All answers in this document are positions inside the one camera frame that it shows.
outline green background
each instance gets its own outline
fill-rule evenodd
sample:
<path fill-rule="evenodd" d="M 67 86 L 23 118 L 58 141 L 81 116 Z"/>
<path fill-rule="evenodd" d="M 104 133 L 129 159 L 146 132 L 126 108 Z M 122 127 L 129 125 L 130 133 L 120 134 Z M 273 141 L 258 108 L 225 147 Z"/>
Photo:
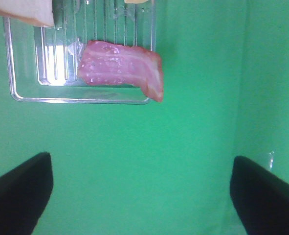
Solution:
<path fill-rule="evenodd" d="M 289 0 L 157 3 L 165 94 L 147 105 L 14 101 L 0 17 L 0 175 L 53 161 L 35 235 L 245 234 L 234 156 L 274 151 L 289 182 Z"/>

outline meat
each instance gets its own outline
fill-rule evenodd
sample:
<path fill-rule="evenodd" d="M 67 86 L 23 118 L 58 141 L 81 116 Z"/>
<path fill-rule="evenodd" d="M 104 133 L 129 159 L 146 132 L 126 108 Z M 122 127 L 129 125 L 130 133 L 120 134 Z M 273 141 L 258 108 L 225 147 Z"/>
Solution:
<path fill-rule="evenodd" d="M 160 56 L 142 47 L 126 47 L 89 41 L 83 52 L 78 76 L 88 85 L 130 84 L 140 87 L 149 98 L 163 99 Z"/>

